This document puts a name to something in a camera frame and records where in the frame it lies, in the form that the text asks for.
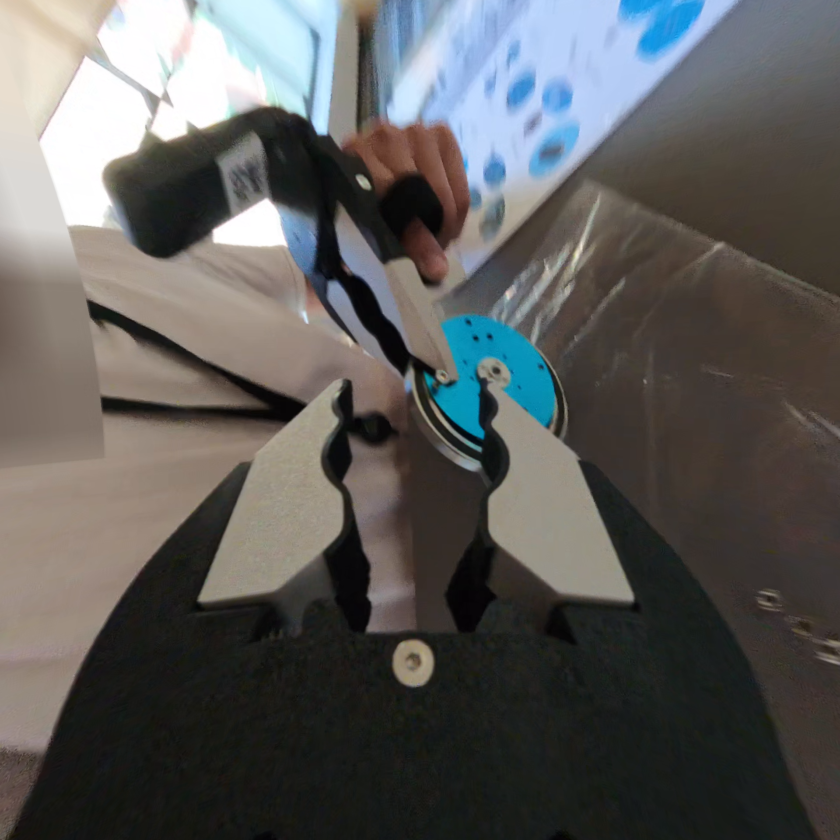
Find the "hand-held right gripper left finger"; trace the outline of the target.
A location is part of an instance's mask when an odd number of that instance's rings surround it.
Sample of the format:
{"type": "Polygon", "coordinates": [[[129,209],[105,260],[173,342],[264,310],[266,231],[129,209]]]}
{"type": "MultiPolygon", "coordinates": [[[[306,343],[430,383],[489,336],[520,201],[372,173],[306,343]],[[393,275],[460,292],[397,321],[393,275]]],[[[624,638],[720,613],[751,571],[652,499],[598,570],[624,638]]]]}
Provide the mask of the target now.
{"type": "Polygon", "coordinates": [[[310,604],[328,601],[350,630],[367,630],[371,565],[344,483],[353,409],[351,382],[334,381],[257,451],[198,606],[269,606],[299,634],[310,604]]]}

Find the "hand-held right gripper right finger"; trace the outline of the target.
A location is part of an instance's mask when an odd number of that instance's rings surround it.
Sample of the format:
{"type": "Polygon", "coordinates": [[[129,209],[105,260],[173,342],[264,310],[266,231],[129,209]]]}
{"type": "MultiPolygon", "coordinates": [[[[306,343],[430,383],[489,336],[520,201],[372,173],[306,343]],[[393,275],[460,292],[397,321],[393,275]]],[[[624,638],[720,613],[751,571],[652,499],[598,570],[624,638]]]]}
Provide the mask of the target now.
{"type": "Polygon", "coordinates": [[[567,605],[632,608],[636,598],[578,456],[496,382],[482,380],[484,482],[474,538],[446,604],[461,633],[513,604],[548,633],[567,605]]]}

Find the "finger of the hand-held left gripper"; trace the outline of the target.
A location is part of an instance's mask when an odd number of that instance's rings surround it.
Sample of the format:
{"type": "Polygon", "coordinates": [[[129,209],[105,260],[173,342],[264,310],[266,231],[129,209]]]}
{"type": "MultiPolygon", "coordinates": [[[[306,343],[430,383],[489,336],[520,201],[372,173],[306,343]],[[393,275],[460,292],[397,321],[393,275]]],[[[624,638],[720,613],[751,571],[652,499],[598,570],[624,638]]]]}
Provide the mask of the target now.
{"type": "Polygon", "coordinates": [[[437,370],[446,370],[451,382],[457,382],[455,357],[414,263],[409,258],[393,259],[384,264],[384,272],[409,353],[428,371],[435,374],[437,370]]]}
{"type": "Polygon", "coordinates": [[[337,277],[320,274],[320,302],[330,318],[375,361],[382,362],[401,380],[411,355],[396,323],[367,283],[347,271],[337,277]]]}

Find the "blue perforated round plate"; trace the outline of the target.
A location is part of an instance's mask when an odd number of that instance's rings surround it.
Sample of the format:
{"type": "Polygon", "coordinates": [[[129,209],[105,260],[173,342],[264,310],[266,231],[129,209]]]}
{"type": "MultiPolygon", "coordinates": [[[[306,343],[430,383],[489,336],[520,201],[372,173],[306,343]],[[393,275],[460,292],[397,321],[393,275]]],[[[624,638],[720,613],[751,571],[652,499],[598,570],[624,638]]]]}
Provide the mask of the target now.
{"type": "Polygon", "coordinates": [[[440,383],[415,373],[413,395],[429,426],[447,445],[478,456],[484,442],[480,423],[482,380],[495,378],[505,393],[554,435],[567,427],[567,405],[550,363],[517,330],[492,318],[465,314],[443,322],[458,379],[440,383]]]}

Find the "grey desk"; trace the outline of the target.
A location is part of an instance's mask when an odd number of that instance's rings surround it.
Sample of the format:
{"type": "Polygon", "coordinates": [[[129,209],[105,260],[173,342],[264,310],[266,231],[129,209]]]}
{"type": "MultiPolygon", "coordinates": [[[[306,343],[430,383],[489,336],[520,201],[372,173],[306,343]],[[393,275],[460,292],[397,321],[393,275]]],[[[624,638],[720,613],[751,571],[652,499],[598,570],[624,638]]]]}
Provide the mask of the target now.
{"type": "Polygon", "coordinates": [[[838,2],[737,2],[475,277],[587,183],[838,299],[838,2]]]}

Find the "person's left hand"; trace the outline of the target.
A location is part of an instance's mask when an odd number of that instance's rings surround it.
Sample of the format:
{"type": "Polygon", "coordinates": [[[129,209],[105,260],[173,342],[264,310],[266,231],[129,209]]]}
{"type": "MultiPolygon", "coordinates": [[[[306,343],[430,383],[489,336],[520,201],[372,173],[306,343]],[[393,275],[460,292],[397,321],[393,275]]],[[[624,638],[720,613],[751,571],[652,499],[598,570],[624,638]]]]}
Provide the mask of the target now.
{"type": "Polygon", "coordinates": [[[447,248],[461,235],[470,206],[466,168],[449,126],[415,122],[399,128],[389,122],[373,123],[347,137],[341,149],[362,160],[379,199],[409,175],[420,175],[430,185],[443,208],[439,232],[433,234],[415,218],[401,242],[425,280],[443,282],[448,276],[447,248]]]}

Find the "large framed window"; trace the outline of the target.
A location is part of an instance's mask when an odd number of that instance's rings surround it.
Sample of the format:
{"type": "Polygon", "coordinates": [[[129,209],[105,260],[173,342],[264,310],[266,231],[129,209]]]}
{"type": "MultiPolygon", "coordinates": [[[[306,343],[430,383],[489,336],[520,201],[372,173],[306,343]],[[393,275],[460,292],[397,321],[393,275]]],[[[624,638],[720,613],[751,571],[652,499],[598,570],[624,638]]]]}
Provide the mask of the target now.
{"type": "Polygon", "coordinates": [[[112,160],[260,107],[326,126],[338,2],[113,2],[40,139],[69,226],[118,226],[112,160]]]}

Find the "clear flat plastic bag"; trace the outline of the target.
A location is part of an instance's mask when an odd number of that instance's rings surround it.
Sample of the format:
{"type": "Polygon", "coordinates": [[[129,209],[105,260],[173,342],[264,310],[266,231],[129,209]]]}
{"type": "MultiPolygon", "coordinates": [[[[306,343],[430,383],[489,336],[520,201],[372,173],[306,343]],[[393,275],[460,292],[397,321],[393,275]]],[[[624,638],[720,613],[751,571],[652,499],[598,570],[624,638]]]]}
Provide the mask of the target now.
{"type": "Polygon", "coordinates": [[[677,551],[763,689],[820,838],[838,838],[838,299],[587,183],[515,276],[449,292],[531,340],[567,441],[677,551]],[[782,593],[784,613],[757,591],[782,593]],[[813,638],[792,633],[806,616],[813,638]]]}

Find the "white instruction booklet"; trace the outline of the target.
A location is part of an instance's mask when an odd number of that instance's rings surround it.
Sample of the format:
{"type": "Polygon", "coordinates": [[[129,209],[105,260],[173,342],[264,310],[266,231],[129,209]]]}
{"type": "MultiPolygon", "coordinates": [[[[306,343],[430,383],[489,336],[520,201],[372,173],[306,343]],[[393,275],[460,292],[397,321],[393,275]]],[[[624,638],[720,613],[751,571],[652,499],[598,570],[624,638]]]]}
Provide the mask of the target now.
{"type": "Polygon", "coordinates": [[[471,275],[725,18],[732,1],[446,2],[395,73],[394,123],[446,123],[471,275]]]}

